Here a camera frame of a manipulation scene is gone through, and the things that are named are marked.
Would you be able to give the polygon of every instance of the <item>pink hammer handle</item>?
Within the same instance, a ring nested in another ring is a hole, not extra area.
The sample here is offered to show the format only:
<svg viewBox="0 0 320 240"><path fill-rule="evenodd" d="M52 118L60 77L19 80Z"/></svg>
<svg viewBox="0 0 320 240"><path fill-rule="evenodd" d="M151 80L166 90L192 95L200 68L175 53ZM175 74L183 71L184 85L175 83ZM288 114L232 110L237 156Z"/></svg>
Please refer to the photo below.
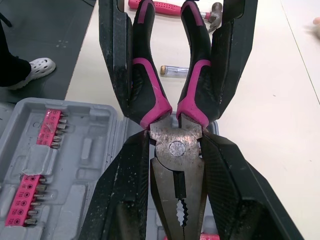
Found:
<svg viewBox="0 0 320 240"><path fill-rule="evenodd" d="M137 9L140 0L129 0L128 5L131 9ZM155 12L157 14L165 14L171 16L180 16L181 7L170 3L154 1Z"/></svg>

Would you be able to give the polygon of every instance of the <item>table surface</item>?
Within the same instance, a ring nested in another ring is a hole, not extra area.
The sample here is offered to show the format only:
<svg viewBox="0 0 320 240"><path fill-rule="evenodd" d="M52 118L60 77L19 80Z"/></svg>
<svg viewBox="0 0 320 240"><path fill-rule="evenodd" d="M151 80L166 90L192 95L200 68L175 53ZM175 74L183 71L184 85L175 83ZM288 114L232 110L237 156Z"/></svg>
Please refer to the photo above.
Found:
<svg viewBox="0 0 320 240"><path fill-rule="evenodd" d="M183 1L168 2L182 5ZM212 1L197 3L208 12ZM310 52L300 54L287 6L280 0L259 1L252 52L218 126L220 135L235 142L246 160L266 177L304 238L317 240L320 105L304 64ZM135 12L125 8L133 20ZM308 17L311 23L313 16ZM98 18L96 4L65 99L111 105L122 118L99 45ZM155 17L151 51L158 69L161 65L189 66L188 40L179 18ZM313 66L313 76L319 77L319 64ZM185 80L160 80L175 111Z"/></svg>

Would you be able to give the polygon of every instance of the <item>person's foot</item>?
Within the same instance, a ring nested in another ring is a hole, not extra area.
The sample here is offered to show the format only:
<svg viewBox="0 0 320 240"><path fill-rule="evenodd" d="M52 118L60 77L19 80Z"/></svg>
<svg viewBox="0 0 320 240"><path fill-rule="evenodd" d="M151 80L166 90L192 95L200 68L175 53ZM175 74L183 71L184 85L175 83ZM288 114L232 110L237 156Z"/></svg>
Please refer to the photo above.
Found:
<svg viewBox="0 0 320 240"><path fill-rule="evenodd" d="M52 61L50 58L46 58L46 57L38 58L38 59L33 60L29 63L31 65L31 72L25 78L25 80L22 80L15 85L8 86L7 87L8 89L10 89L10 90L21 89L25 85L30 83L32 80L47 76L56 69L56 64L54 63L54 61Z"/></svg>

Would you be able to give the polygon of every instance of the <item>gray plastic tool case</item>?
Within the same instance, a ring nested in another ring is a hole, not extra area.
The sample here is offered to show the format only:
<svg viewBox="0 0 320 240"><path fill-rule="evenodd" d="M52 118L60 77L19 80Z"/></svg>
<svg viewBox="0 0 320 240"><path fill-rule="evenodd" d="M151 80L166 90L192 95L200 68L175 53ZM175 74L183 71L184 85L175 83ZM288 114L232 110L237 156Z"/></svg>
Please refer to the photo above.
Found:
<svg viewBox="0 0 320 240"><path fill-rule="evenodd" d="M67 132L61 146L36 145L46 109L67 114ZM172 125L178 126L172 115ZM208 128L218 133L216 123ZM0 240L76 240L97 180L120 151L124 141L141 131L135 122L118 120L108 105L26 98L15 106L0 139ZM150 148L153 157L154 147ZM47 189L37 206L37 223L5 227L11 203L23 174L41 174ZM210 205L205 208L202 230L217 233ZM150 191L147 240L165 236Z"/></svg>

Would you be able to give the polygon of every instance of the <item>pliers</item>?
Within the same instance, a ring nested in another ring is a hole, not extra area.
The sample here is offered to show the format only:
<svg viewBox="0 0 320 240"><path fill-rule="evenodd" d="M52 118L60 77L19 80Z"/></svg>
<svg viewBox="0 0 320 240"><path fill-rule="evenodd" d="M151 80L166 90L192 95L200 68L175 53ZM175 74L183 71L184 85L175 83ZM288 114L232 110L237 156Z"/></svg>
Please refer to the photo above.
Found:
<svg viewBox="0 0 320 240"><path fill-rule="evenodd" d="M221 240L303 239L238 147L206 129L235 94L252 48L256 10L257 0L225 0L211 44L197 4L183 4L191 59L177 106L179 128L173 128L150 49L153 1L139 3L133 27L119 2L99 1L100 45L115 95L124 115L144 130L128 138L97 182L80 240L146 238L149 163L152 198L169 240L200 238L207 196ZM149 161L150 143L155 157Z"/></svg>

